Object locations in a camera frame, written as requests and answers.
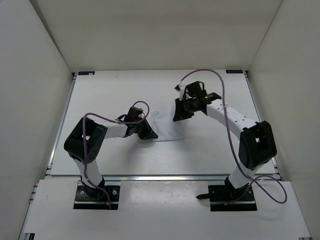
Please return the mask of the white skirt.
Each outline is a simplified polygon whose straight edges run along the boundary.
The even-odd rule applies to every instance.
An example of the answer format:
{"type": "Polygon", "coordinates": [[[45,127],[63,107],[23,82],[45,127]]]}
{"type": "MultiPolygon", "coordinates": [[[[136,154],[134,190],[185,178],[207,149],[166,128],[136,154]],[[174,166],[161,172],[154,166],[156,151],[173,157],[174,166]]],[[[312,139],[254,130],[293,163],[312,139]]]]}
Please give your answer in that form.
{"type": "Polygon", "coordinates": [[[154,142],[172,142],[184,139],[184,127],[181,122],[174,122],[174,113],[169,111],[153,111],[151,122],[157,138],[154,142]]]}

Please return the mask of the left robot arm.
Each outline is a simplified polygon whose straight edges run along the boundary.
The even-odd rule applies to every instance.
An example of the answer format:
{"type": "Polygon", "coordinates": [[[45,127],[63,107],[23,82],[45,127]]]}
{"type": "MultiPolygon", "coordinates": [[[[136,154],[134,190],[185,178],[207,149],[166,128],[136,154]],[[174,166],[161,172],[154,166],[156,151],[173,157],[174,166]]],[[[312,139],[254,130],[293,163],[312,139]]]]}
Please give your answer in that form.
{"type": "Polygon", "coordinates": [[[85,115],[67,137],[63,148],[74,159],[82,184],[93,199],[101,198],[105,192],[104,178],[96,161],[105,139],[127,138],[134,134],[141,140],[158,138],[143,116],[143,110],[135,106],[108,124],[99,124],[85,115]]]}

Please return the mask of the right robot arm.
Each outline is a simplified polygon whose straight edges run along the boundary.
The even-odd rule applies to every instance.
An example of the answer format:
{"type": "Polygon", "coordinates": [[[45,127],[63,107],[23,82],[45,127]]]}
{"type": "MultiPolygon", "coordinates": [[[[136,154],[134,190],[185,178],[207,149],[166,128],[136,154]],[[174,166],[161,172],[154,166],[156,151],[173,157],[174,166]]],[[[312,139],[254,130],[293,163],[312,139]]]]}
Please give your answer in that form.
{"type": "Polygon", "coordinates": [[[175,99],[174,122],[190,119],[196,112],[202,112],[238,138],[237,167],[226,178],[224,187],[226,198],[236,200],[257,170],[277,154],[271,125],[267,121],[254,121],[225,104],[218,94],[207,93],[201,81],[178,84],[175,90],[179,97],[175,99]]]}

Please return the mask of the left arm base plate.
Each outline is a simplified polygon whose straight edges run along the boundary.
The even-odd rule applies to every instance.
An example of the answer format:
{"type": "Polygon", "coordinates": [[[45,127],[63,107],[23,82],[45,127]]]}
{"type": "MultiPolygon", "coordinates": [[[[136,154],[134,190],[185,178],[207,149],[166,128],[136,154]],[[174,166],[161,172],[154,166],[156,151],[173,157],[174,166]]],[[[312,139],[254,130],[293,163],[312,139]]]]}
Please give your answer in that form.
{"type": "Polygon", "coordinates": [[[73,209],[75,210],[118,210],[120,200],[120,185],[105,185],[110,201],[101,190],[91,190],[82,183],[77,184],[73,209]]]}

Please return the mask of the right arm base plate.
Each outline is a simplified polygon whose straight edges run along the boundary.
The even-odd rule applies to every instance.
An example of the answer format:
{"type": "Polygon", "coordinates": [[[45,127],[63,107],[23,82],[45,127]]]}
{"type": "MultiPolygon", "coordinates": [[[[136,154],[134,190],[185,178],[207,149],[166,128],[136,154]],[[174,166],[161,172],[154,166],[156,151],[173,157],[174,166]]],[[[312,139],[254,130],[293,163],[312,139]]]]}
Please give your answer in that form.
{"type": "Polygon", "coordinates": [[[257,211],[255,195],[247,184],[238,192],[232,193],[224,181],[207,182],[207,192],[196,196],[197,200],[209,200],[211,212],[253,212],[257,211]]]}

